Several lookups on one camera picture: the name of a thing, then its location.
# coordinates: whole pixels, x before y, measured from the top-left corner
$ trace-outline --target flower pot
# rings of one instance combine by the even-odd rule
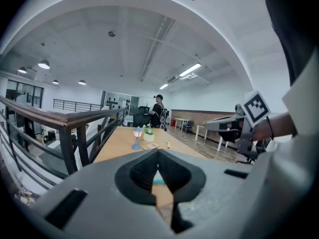
[[[155,134],[144,133],[143,140],[144,141],[149,141],[149,142],[155,141]]]

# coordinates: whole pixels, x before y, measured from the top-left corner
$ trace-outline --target potted plant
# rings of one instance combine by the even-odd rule
[[[155,140],[155,133],[153,129],[151,128],[151,124],[148,124],[147,126],[143,126],[144,129],[144,135],[143,135],[143,140],[144,141],[149,141],[152,142]]]

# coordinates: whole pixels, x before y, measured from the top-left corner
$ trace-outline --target black and white square marker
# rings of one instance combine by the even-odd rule
[[[259,91],[256,91],[253,95],[246,99],[241,107],[244,110],[251,126],[257,125],[270,114],[270,109]]]

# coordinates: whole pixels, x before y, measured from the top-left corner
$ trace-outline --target white ceiling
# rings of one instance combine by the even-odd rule
[[[108,35],[110,30],[115,37]],[[49,61],[50,70],[37,66],[43,59]],[[159,88],[197,62],[202,67],[195,73],[208,82],[221,74],[235,74],[218,50],[185,25],[147,10],[99,6],[60,15],[35,28],[0,66],[13,74],[24,66],[28,72],[24,76],[30,79],[35,79],[36,71],[44,72],[46,83],[56,79],[72,86],[85,80],[103,89],[94,86],[98,78],[123,75]],[[179,80],[168,89],[188,86],[188,81]]]

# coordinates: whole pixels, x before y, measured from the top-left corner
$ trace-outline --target fluorescent light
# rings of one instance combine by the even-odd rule
[[[168,84],[164,84],[163,86],[161,86],[159,89],[162,90],[164,88],[166,88],[168,86]]]
[[[47,60],[42,60],[39,64],[39,67],[43,68],[43,69],[50,69],[50,64],[49,61]]]
[[[83,80],[79,81],[79,84],[80,85],[86,85],[85,81],[83,81]]]
[[[191,68],[187,69],[185,72],[181,73],[179,76],[183,77],[186,74],[189,74],[190,72],[196,70],[197,68],[201,67],[201,64],[197,63],[196,65],[192,66]]]
[[[20,72],[22,74],[26,74],[26,70],[24,67],[21,67],[20,69],[18,69],[18,72]]]

